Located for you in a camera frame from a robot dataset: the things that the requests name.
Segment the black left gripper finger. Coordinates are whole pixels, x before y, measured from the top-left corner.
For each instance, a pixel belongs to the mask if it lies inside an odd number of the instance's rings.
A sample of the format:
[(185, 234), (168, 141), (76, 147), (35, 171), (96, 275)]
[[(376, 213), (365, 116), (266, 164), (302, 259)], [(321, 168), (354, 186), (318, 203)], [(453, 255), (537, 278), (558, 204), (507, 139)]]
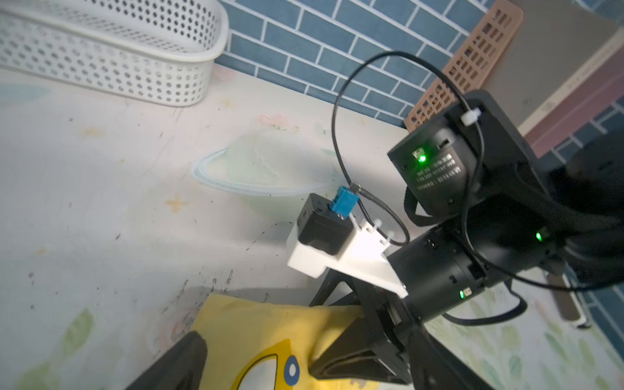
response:
[(191, 331), (126, 389), (198, 390), (207, 352), (206, 341)]

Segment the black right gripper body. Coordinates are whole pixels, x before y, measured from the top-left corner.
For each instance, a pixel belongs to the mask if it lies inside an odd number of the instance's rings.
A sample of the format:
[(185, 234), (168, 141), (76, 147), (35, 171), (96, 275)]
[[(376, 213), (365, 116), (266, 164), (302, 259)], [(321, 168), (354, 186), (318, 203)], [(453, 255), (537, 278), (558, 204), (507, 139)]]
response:
[(388, 312), (409, 319), (407, 361), (416, 389), (488, 389), (489, 384), (435, 340), (424, 324), (461, 303), (465, 289), (476, 291), (478, 279), (471, 274), (472, 261), (450, 230), (434, 227), (389, 257), (406, 286), (408, 296), (399, 298), (372, 284), (330, 271), (312, 301), (326, 302), (339, 283), (352, 292), (337, 301), (339, 306), (357, 304), (365, 314)]

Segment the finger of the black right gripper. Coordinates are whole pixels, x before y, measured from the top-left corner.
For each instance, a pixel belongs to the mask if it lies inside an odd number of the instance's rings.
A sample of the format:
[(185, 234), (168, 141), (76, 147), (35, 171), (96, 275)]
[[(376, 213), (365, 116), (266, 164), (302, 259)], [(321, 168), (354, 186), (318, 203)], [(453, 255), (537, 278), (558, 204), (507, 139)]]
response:
[(308, 371), (317, 380), (370, 380), (412, 384), (407, 361), (410, 320), (377, 311), (356, 318)]

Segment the yellow cartoon pillowcase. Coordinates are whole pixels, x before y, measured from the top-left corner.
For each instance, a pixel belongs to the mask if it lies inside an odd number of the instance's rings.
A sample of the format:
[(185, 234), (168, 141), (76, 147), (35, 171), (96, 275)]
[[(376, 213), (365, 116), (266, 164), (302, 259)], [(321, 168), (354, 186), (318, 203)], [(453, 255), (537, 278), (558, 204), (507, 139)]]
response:
[(317, 380), (308, 365), (361, 310), (258, 303), (212, 294), (192, 329), (206, 342), (201, 389), (377, 389), (374, 381)]

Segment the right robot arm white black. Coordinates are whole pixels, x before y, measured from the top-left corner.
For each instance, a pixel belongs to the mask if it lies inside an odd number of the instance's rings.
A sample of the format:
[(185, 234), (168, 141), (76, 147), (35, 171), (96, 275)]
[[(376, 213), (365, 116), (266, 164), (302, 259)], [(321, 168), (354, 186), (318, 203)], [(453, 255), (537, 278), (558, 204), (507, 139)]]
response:
[(596, 141), (554, 173), (541, 172), (531, 147), (492, 96), (464, 103), (480, 112), (462, 122), (456, 103), (399, 142), (388, 157), (406, 182), (404, 208), (425, 232), (389, 257), (406, 288), (393, 297), (344, 271), (356, 319), (309, 366), (317, 380), (371, 380), (417, 389), (486, 389), (487, 382), (435, 340), (425, 323), (533, 267), (559, 276), (571, 268), (580, 289), (623, 281), (623, 159), (616, 136)]

